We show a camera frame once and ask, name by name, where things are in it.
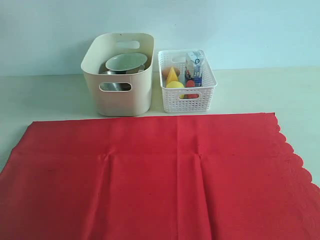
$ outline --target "wall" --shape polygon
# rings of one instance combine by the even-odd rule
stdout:
[[[79,74],[107,32],[204,49],[213,69],[320,65],[319,13],[319,0],[2,0],[0,76]]]

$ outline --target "storage bin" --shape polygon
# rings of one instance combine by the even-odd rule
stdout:
[[[150,108],[155,41],[145,33],[106,33],[91,44],[81,63],[97,110],[105,116],[138,116]],[[108,59],[124,53],[142,53],[148,58],[145,70],[133,74],[103,75]],[[130,84],[126,91],[103,90],[104,83]]]
[[[192,51],[200,51],[204,55],[203,75],[201,87],[166,88],[166,79],[161,72],[166,67],[177,67],[180,70],[179,81],[185,85],[186,54]],[[160,85],[164,111],[167,113],[197,113],[206,112],[210,108],[215,86],[215,76],[208,64],[205,53],[202,50],[164,50],[158,54]],[[180,95],[198,94],[198,98],[180,99]]]

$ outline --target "beige plastic bin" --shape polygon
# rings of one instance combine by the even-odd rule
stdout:
[[[106,33],[98,36],[83,58],[83,71],[97,110],[105,116],[138,116],[150,108],[152,65],[155,40],[145,33]],[[134,74],[103,75],[108,59],[124,53],[142,53],[148,57],[145,70]],[[104,91],[102,83],[127,83],[129,91]]]

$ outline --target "white table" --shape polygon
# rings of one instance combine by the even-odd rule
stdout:
[[[320,186],[320,67],[217,70],[207,114],[275,112],[281,132]],[[159,73],[143,116],[167,116]],[[103,118],[82,75],[0,77],[0,170],[32,121]]]

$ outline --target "red tablecloth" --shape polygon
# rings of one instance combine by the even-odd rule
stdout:
[[[273,113],[34,122],[3,240],[318,240],[320,190]]]

